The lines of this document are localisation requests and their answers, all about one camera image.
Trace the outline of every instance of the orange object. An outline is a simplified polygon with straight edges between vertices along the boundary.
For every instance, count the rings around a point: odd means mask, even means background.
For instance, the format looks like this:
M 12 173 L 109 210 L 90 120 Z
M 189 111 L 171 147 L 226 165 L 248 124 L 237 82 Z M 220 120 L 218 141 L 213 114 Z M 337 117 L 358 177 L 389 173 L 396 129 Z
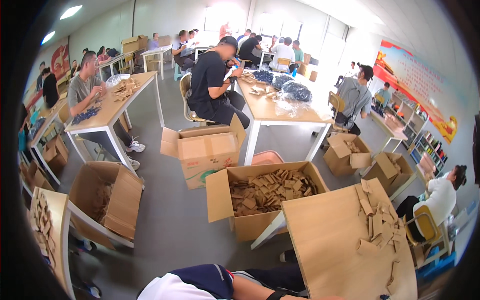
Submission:
M 281 164 L 285 161 L 280 155 L 273 150 L 263 151 L 257 153 L 252 158 L 252 166 L 256 165 L 268 165 L 268 164 Z

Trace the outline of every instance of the concrete floor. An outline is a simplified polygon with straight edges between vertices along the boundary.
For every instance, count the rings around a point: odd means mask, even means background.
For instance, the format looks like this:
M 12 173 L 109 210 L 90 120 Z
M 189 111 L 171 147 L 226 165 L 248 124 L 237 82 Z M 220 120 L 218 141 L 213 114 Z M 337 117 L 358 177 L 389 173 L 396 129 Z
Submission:
M 173 81 L 173 70 L 165 70 L 165 79 L 159 80 L 158 86 L 165 126 L 174 130 L 192 127 L 193 124 L 183 117 L 179 82 Z M 189 191 L 179 161 L 160 154 L 162 128 L 154 100 L 154 86 L 150 85 L 128 109 L 133 125 L 130 133 L 139 136 L 137 140 L 146 145 L 144 152 L 131 154 L 141 163 L 137 173 L 145 179 L 135 248 L 120 245 L 118 251 L 112 251 L 99 246 L 91 255 L 81 253 L 79 257 L 70 259 L 72 267 L 101 288 L 103 299 L 122 300 L 134 299 L 137 292 L 154 277 L 191 265 L 221 264 L 229 270 L 279 265 L 278 255 L 292 249 L 287 233 L 277 235 L 260 249 L 251 251 L 251 241 L 235 241 L 235 234 L 230 232 L 227 220 L 208 223 L 205 189 Z M 247 106 L 243 111 L 252 119 Z M 362 131 L 362 139 L 373 151 L 378 150 L 386 134 L 371 117 L 357 118 L 356 123 Z M 313 129 L 308 126 L 262 126 L 255 152 L 275 150 L 285 161 L 304 160 L 314 141 L 311 136 Z M 82 161 L 70 140 L 64 138 L 64 141 L 70 156 L 60 176 L 59 192 L 68 193 Z M 241 147 L 241 165 L 246 148 L 247 141 Z M 389 145 L 386 151 L 392 149 L 393 145 Z M 404 146 L 399 146 L 397 152 L 402 153 L 414 168 L 415 163 Z M 351 176 L 334 177 L 323 160 L 323 154 L 319 150 L 312 162 L 330 190 L 360 182 L 358 172 Z M 398 200 L 401 202 L 407 195 L 422 192 L 423 184 L 417 179 Z

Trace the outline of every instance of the gray t-shirt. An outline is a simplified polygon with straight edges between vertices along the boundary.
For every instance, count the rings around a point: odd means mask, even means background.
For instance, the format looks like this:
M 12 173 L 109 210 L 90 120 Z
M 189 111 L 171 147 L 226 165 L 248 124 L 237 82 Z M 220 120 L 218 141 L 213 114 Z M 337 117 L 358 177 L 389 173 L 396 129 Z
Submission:
M 84 81 L 80 76 L 73 77 L 68 87 L 68 106 L 72 108 L 82 102 L 88 97 L 95 85 L 100 86 L 101 84 L 102 80 L 95 75 L 88 77 L 87 81 Z
M 351 77 L 345 77 L 343 79 L 342 84 L 338 88 L 338 92 L 340 98 L 345 102 L 345 109 L 342 111 L 343 115 L 346 118 L 352 116 L 343 128 L 351 129 L 355 116 L 358 115 L 360 111 L 370 113 L 372 94 L 367 86 L 360 85 L 357 79 Z

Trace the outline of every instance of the white sneaker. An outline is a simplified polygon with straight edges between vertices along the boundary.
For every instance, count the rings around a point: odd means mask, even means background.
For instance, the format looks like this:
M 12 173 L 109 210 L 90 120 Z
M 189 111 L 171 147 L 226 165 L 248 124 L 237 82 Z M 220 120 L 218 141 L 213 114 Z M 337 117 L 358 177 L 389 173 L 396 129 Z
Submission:
M 137 142 L 135 139 L 137 138 L 138 136 L 132 138 L 132 142 L 130 143 L 130 145 L 125 149 L 125 151 L 127 152 L 132 152 L 132 151 L 136 151 L 138 153 L 142 152 L 145 150 L 145 145 L 144 144 L 141 144 L 139 142 Z
M 130 156 L 128 157 L 128 161 L 130 161 L 130 164 L 132 165 L 134 171 L 138 170 L 138 168 L 140 167 L 140 163 L 138 161 L 132 159 Z

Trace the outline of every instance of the green t-shirt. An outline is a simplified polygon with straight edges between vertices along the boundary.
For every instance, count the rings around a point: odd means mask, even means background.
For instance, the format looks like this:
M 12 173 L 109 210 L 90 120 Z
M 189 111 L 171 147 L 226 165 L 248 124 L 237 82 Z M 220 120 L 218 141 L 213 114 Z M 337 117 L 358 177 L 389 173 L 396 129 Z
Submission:
M 301 61 L 303 62 L 303 50 L 300 49 L 300 50 L 295 50 L 293 49 L 293 52 L 295 52 L 295 61 Z

